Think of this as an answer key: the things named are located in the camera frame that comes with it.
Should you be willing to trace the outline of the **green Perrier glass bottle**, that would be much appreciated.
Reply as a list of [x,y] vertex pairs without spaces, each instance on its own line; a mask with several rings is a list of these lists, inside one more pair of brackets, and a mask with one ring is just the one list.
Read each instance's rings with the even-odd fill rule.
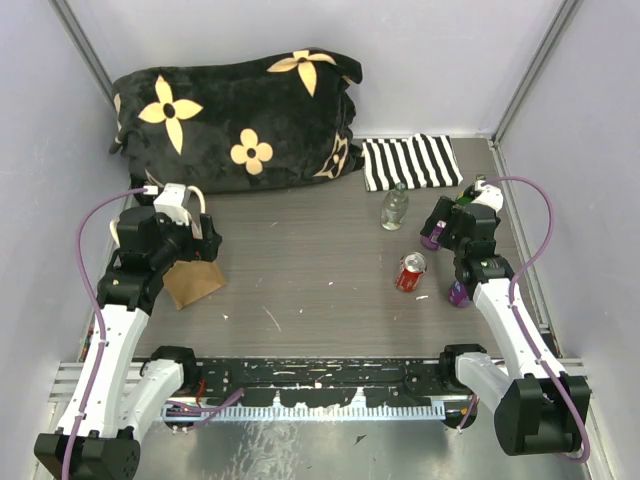
[[477,175],[474,179],[474,182],[458,194],[455,199],[455,203],[458,205],[470,204],[481,194],[482,185],[486,182],[486,180],[487,178],[485,175]]

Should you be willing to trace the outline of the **burlap watermelon canvas bag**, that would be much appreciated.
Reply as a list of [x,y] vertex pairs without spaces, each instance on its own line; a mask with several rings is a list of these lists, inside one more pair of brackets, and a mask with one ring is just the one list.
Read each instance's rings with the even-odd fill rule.
[[[199,215],[208,214],[206,202],[197,187],[186,187],[191,192],[187,203],[189,225],[194,234],[199,234]],[[159,293],[167,290],[176,307],[182,309],[226,284],[216,260],[176,259],[169,239],[173,224],[166,215],[155,212],[153,202],[129,208],[110,223],[116,250],[97,287],[102,308],[120,305],[150,314]]]

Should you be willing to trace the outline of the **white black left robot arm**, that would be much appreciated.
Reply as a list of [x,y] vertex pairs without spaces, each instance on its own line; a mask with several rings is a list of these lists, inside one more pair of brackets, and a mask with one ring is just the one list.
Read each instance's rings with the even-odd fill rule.
[[89,290],[94,335],[71,401],[52,433],[38,435],[34,454],[55,479],[131,479],[151,424],[175,393],[200,384],[195,353],[161,346],[143,378],[124,391],[138,341],[164,276],[178,262],[213,262],[222,238],[207,213],[194,231],[189,214],[133,207],[115,223],[118,247],[97,287]]

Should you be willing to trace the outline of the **clear glass Chang bottle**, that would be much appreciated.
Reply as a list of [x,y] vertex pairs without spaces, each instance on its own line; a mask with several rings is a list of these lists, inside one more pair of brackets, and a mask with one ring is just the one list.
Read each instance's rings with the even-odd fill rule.
[[402,226],[407,213],[409,196],[407,185],[400,182],[390,190],[383,201],[381,209],[381,226],[388,231],[396,231]]

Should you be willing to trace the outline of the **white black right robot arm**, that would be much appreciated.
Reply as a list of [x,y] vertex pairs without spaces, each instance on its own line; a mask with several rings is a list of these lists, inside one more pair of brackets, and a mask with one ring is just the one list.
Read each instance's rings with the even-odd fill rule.
[[488,323],[502,354],[497,366],[480,346],[448,345],[438,379],[444,390],[469,389],[493,415],[495,434],[509,456],[569,454],[584,462],[591,390],[549,350],[520,297],[516,274],[496,252],[496,210],[474,200],[441,197],[421,231],[454,254],[456,281]]

